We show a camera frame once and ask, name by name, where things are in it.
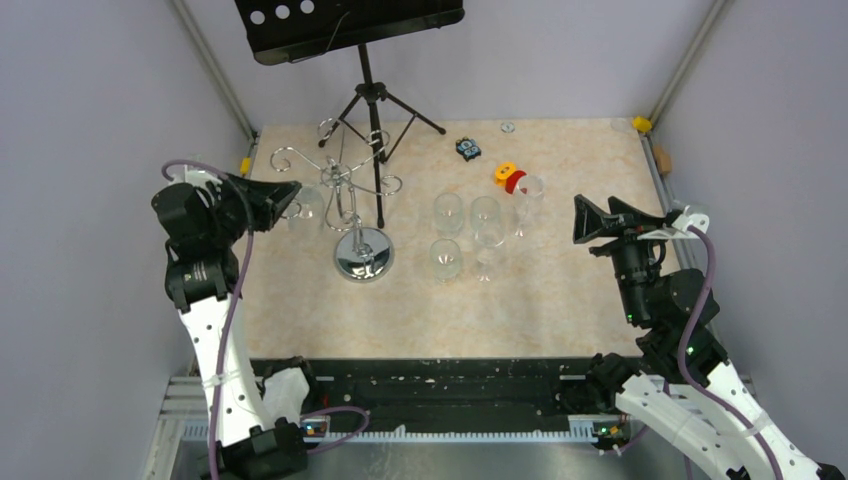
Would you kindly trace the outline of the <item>large plain wine glass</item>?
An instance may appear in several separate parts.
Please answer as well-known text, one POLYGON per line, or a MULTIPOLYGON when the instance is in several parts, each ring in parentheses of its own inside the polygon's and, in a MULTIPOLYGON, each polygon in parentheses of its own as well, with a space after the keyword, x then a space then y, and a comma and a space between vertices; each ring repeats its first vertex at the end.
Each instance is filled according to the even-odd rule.
POLYGON ((545 184, 536 175, 522 176, 513 190, 517 223, 514 235, 525 238, 540 216, 545 184))

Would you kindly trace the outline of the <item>tall wine glass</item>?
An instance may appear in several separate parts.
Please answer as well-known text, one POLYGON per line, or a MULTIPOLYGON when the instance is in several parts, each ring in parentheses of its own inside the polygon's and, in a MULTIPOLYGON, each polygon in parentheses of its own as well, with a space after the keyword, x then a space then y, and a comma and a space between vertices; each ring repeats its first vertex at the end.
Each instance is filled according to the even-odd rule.
POLYGON ((501 223, 484 223, 474 234, 476 278, 480 282, 491 280, 491 267, 498 257, 498 249, 505 240, 501 223))

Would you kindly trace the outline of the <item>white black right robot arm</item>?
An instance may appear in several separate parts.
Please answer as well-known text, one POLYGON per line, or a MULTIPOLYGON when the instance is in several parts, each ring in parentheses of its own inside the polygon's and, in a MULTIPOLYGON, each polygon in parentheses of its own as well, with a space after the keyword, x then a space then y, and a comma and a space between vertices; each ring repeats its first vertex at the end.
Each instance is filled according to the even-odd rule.
POLYGON ((708 215, 684 205, 654 216, 617 197, 601 208, 583 195, 574 209, 573 240, 611 260, 626 320, 643 330, 642 360, 594 356, 562 408, 626 415, 712 479, 840 478, 772 421, 709 330, 720 308, 708 215))

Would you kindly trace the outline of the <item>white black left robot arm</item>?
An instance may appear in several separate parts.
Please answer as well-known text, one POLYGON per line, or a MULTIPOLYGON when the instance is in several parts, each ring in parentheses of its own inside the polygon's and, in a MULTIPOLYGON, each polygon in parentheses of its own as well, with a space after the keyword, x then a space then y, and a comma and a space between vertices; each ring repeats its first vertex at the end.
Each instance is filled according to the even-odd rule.
POLYGON ((246 343, 237 331, 251 256, 237 258, 240 238, 271 230, 296 199, 298 181, 262 182, 206 172, 174 180, 151 207, 167 234, 165 292, 193 345, 207 403, 202 479, 284 479, 306 469, 300 413, 319 404, 320 386, 301 361, 283 369, 283 401, 273 418, 263 403, 246 343))

